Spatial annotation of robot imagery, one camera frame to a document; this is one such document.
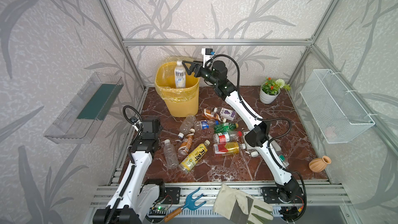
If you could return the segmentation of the white label tea bottle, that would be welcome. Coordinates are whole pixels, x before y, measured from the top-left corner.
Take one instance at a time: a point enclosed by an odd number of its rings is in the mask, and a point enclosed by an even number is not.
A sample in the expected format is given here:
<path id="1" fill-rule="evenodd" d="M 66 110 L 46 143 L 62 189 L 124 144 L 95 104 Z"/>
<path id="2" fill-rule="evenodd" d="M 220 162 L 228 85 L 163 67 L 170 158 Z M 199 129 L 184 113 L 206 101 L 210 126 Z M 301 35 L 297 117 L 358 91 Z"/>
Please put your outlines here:
<path id="1" fill-rule="evenodd" d="M 175 86 L 177 89 L 183 89 L 186 87 L 186 70 L 182 64 L 181 60 L 176 62 L 176 67 L 174 69 L 175 76 Z"/>

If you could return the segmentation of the brown orange label bottle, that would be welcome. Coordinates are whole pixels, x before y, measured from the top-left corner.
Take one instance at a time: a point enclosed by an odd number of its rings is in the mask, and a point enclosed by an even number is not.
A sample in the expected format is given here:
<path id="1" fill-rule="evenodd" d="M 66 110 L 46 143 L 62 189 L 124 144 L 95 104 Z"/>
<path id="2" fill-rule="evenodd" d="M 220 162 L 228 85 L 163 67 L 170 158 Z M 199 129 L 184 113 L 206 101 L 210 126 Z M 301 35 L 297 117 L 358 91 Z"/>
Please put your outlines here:
<path id="1" fill-rule="evenodd" d="M 178 148 L 178 153 L 180 155 L 184 155 L 184 156 L 188 155 L 188 153 L 191 149 L 192 143 L 193 143 L 193 137 L 194 137 L 194 132 L 190 132 L 189 134 L 187 134 L 185 136 L 180 147 Z"/>

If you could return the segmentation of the yellow label tea bottle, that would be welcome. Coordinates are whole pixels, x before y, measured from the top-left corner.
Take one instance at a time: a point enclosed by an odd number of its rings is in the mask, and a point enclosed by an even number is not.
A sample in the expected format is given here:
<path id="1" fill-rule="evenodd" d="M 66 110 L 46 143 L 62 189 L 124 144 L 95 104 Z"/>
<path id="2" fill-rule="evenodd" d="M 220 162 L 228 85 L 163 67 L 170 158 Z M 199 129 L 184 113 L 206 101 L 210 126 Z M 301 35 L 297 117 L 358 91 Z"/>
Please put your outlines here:
<path id="1" fill-rule="evenodd" d="M 206 140 L 204 143 L 198 145 L 178 166 L 180 170 L 185 173 L 189 173 L 197 165 L 197 163 L 204 157 L 208 151 L 210 141 Z"/>

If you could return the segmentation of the red yellow label bottle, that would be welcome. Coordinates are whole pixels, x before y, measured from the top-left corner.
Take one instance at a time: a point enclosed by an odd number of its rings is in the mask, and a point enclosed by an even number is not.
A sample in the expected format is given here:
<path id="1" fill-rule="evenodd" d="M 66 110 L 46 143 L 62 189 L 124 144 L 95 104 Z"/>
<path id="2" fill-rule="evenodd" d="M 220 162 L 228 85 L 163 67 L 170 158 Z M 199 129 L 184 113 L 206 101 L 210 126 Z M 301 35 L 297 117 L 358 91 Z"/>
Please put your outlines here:
<path id="1" fill-rule="evenodd" d="M 216 155 L 234 155 L 239 153 L 239 151 L 242 149 L 246 149 L 246 145 L 238 142 L 214 144 L 214 152 Z"/>

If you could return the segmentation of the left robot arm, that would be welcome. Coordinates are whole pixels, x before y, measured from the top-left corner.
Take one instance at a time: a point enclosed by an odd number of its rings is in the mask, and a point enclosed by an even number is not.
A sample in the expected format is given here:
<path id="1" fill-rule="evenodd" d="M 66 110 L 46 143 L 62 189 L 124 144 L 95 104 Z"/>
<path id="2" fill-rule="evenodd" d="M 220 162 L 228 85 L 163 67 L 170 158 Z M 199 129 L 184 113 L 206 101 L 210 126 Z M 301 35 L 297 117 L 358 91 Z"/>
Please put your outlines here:
<path id="1" fill-rule="evenodd" d="M 129 165 L 121 184 L 104 209 L 96 210 L 94 224 L 141 224 L 150 208 L 166 197 L 162 179 L 144 180 L 162 131 L 159 118 L 143 120 L 143 130 L 129 147 Z"/>

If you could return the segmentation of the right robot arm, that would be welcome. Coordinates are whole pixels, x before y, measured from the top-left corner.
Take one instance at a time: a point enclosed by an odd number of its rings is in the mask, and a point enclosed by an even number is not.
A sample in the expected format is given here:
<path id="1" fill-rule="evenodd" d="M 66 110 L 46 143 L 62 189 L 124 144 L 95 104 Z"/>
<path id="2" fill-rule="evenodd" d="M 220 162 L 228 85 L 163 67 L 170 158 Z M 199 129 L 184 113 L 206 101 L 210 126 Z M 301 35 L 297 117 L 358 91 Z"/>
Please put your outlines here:
<path id="1" fill-rule="evenodd" d="M 263 119 L 246 104 L 240 94 L 239 66 L 234 59 L 231 61 L 237 70 L 236 85 L 228 80 L 228 69 L 223 61 L 213 61 L 211 68 L 204 66 L 200 61 L 182 61 L 181 64 L 188 75 L 194 74 L 196 78 L 200 77 L 211 83 L 216 95 L 228 103 L 244 121 L 249 128 L 249 133 L 245 135 L 245 141 L 260 154 L 270 169 L 280 200 L 289 203 L 302 193 L 303 204 L 306 205 L 307 197 L 303 177 L 298 171 L 286 169 L 272 146 L 272 141 L 284 137 L 291 131 L 292 123 L 290 119 L 284 117 Z M 288 130 L 280 136 L 270 138 L 271 122 L 278 120 L 285 120 L 289 125 Z"/>

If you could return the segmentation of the clear yellow bin liner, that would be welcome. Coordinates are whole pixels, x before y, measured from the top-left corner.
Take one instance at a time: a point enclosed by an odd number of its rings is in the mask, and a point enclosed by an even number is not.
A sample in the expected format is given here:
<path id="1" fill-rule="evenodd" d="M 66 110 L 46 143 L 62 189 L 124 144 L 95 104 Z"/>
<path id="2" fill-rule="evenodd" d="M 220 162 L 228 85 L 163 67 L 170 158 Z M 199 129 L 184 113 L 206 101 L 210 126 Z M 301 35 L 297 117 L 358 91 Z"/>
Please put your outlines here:
<path id="1" fill-rule="evenodd" d="M 194 98 L 199 92 L 200 79 L 194 75 L 186 75 L 186 87 L 177 89 L 175 86 L 174 69 L 178 60 L 193 61 L 189 57 L 168 57 L 163 60 L 155 76 L 155 89 L 165 101 L 184 102 Z"/>

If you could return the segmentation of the yellow ribbed waste bin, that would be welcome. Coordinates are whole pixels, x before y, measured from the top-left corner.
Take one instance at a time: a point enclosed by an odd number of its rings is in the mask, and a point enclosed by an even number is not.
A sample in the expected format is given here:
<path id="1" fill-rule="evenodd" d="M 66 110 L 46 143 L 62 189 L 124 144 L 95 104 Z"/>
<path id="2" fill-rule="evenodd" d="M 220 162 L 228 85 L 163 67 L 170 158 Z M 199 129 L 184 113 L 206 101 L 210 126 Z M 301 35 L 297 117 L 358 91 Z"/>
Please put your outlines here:
<path id="1" fill-rule="evenodd" d="M 186 87 L 176 88 L 175 68 L 178 60 L 192 61 L 187 57 L 169 57 L 164 60 L 155 76 L 155 89 L 174 117 L 196 115 L 199 110 L 200 79 L 186 76 Z"/>

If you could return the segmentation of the clear crushed bottle white cap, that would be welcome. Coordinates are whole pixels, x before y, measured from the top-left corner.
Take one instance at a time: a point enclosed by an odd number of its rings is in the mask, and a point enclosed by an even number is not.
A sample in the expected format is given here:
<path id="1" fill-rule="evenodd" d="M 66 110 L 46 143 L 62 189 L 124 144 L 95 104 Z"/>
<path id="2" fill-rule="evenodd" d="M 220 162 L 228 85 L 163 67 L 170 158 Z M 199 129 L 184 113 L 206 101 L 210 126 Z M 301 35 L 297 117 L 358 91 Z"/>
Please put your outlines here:
<path id="1" fill-rule="evenodd" d="M 187 134 L 190 133 L 190 129 L 193 127 L 195 121 L 196 121 L 195 115 L 188 115 L 185 118 L 185 120 L 182 122 L 179 128 L 179 133 L 178 133 L 179 139 L 183 139 Z"/>

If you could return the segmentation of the brown coffee drink bottle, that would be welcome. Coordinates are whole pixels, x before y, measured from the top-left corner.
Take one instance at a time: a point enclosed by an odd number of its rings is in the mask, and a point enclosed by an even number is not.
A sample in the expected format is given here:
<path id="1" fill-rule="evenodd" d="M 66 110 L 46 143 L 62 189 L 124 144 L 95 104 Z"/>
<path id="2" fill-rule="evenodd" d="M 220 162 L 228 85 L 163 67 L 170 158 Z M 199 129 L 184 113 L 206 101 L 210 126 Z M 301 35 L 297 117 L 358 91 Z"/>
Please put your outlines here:
<path id="1" fill-rule="evenodd" d="M 207 108 L 203 109 L 202 116 L 207 119 L 217 120 L 221 123 L 227 122 L 227 120 L 225 118 L 222 118 L 218 113 L 213 112 Z"/>

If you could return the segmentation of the grape juice bottle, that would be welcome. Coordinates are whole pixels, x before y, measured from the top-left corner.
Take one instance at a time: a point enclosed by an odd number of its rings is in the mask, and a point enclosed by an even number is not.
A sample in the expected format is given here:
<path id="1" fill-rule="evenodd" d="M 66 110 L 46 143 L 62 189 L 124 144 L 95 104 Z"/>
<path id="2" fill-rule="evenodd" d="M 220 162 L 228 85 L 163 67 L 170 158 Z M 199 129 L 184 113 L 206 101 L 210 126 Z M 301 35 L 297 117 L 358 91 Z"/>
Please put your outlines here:
<path id="1" fill-rule="evenodd" d="M 224 107 L 215 107 L 213 112 L 217 113 L 222 119 L 233 121 L 236 117 L 236 112 Z"/>

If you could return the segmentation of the blue label crushed bottle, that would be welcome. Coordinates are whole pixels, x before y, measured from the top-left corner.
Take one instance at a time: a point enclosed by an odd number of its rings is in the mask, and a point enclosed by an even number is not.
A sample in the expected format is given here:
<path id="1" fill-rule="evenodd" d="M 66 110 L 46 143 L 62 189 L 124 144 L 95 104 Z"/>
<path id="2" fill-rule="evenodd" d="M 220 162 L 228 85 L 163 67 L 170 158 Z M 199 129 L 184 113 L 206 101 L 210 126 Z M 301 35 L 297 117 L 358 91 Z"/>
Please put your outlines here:
<path id="1" fill-rule="evenodd" d="M 207 119 L 207 120 L 198 120 L 193 126 L 196 131 L 211 129 L 214 126 L 218 125 L 220 122 L 218 120 Z"/>

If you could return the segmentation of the green plastic bottle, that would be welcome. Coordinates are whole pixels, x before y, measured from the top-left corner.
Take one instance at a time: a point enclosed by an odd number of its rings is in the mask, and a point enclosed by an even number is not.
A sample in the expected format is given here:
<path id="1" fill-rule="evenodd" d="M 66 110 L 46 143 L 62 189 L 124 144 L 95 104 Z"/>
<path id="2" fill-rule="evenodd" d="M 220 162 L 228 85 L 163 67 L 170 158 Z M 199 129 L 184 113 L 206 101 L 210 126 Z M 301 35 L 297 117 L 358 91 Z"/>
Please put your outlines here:
<path id="1" fill-rule="evenodd" d="M 215 133 L 234 131 L 239 127 L 238 123 L 225 122 L 214 126 Z"/>

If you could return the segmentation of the white pot with flowers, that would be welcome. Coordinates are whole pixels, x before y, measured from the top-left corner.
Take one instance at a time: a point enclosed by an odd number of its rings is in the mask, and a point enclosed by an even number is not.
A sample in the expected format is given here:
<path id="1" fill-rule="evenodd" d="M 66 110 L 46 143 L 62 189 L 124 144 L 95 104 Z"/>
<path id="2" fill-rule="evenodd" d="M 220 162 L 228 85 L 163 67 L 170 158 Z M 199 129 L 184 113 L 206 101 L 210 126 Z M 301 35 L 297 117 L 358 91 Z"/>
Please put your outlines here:
<path id="1" fill-rule="evenodd" d="M 275 80 L 269 77 L 261 85 L 260 101 L 264 104 L 271 104 L 280 94 L 282 89 L 290 91 L 291 86 L 289 84 L 286 84 L 283 79 Z"/>

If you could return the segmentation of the red label clear bottle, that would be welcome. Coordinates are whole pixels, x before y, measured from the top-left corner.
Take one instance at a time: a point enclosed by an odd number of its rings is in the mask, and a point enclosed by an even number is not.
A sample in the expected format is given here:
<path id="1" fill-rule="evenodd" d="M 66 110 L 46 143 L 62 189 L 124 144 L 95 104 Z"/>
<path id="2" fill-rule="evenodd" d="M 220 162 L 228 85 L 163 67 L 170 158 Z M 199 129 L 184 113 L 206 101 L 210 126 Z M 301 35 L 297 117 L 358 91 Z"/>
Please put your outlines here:
<path id="1" fill-rule="evenodd" d="M 215 133 L 213 137 L 213 141 L 216 144 L 220 143 L 228 143 L 228 142 L 237 142 L 240 137 L 242 137 L 243 133 L 241 131 L 225 131 L 220 133 Z"/>

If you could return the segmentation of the blue garden hand fork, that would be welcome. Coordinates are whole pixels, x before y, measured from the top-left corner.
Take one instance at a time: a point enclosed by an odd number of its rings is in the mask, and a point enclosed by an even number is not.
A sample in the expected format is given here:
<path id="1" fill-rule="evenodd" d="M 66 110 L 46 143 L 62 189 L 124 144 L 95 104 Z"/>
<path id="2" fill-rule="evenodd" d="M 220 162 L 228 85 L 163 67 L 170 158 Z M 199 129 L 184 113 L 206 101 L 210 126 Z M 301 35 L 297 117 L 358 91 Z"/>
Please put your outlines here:
<path id="1" fill-rule="evenodd" d="M 200 196 L 198 196 L 198 197 L 196 197 L 196 198 L 193 198 L 193 195 L 194 195 L 195 193 L 197 193 L 198 191 L 200 191 L 200 189 L 201 189 L 201 188 L 198 187 L 195 191 L 193 191 L 192 193 L 190 193 L 189 195 L 187 195 L 184 205 L 183 205 L 182 207 L 178 207 L 178 208 L 175 209 L 173 212 L 171 212 L 171 213 L 169 213 L 168 215 L 166 215 L 166 216 L 164 217 L 164 219 L 163 219 L 164 222 L 165 222 L 165 223 L 169 222 L 171 219 L 173 219 L 173 218 L 176 217 L 177 215 L 181 214 L 182 211 L 183 211 L 184 209 L 186 209 L 186 208 L 189 209 L 189 210 L 191 210 L 191 211 L 195 211 L 195 210 L 197 210 L 198 208 L 202 207 L 204 204 L 206 204 L 207 201 L 204 201 L 204 202 L 200 203 L 199 205 L 196 205 L 196 201 L 199 200 L 201 197 L 203 197 L 204 194 L 201 194 Z"/>

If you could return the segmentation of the small green cap bottle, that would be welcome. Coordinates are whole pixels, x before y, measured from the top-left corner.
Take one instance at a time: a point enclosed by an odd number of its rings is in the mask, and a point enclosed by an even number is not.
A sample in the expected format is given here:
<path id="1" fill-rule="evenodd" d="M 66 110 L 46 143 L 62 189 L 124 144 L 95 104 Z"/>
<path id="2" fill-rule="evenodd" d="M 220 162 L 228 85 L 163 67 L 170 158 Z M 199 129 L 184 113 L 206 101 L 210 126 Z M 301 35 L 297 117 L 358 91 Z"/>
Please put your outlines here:
<path id="1" fill-rule="evenodd" d="M 279 155 L 278 157 L 279 157 L 280 161 L 282 162 L 283 167 L 287 168 L 289 166 L 289 162 L 288 162 L 287 158 L 285 158 L 284 155 Z"/>

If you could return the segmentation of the terracotta clay vase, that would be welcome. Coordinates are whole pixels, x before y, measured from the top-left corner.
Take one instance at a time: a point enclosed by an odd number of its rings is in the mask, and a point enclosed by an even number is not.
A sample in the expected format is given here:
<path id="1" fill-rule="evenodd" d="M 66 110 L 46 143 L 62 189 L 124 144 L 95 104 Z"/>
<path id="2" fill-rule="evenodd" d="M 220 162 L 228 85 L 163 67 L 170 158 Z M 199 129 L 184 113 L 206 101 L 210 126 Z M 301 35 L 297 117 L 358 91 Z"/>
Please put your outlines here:
<path id="1" fill-rule="evenodd" d="M 322 156 L 316 158 L 309 163 L 309 169 L 315 173 L 322 172 L 325 168 L 331 164 L 331 159 L 328 156 Z"/>

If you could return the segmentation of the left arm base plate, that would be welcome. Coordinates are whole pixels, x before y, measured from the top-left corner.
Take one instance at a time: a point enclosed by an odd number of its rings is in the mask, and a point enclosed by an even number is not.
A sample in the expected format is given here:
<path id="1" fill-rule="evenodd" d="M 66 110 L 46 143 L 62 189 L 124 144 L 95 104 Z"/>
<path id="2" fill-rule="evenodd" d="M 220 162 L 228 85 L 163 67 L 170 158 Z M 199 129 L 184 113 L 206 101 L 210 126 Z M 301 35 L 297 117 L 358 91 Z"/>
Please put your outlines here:
<path id="1" fill-rule="evenodd" d="M 164 200 L 161 202 L 161 204 L 166 204 L 166 205 L 179 204 L 180 193 L 181 193 L 180 187 L 166 187 L 165 193 L 166 196 Z"/>

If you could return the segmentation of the clear acrylic wall shelf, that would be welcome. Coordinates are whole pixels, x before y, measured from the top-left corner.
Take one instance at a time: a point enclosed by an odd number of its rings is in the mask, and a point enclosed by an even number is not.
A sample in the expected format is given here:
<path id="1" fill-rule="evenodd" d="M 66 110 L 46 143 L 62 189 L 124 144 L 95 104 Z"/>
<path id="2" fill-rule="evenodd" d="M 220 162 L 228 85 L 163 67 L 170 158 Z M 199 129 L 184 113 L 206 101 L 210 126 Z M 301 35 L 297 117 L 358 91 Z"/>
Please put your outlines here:
<path id="1" fill-rule="evenodd" d="M 44 137 L 56 144 L 90 144 L 123 86 L 121 76 L 93 73 Z"/>

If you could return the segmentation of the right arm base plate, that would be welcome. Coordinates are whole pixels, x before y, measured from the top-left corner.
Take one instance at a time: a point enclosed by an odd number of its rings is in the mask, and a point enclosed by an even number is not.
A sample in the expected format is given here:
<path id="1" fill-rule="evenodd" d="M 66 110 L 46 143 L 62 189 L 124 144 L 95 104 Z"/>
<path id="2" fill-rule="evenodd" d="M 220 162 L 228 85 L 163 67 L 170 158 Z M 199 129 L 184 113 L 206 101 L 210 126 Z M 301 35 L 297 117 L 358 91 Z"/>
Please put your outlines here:
<path id="1" fill-rule="evenodd" d="M 260 188 L 260 194 L 263 197 L 264 202 L 268 204 L 295 204 L 299 201 L 305 200 L 305 194 L 302 188 L 299 189 L 299 193 L 294 197 L 293 200 L 285 201 L 278 195 L 277 187 L 262 187 Z"/>

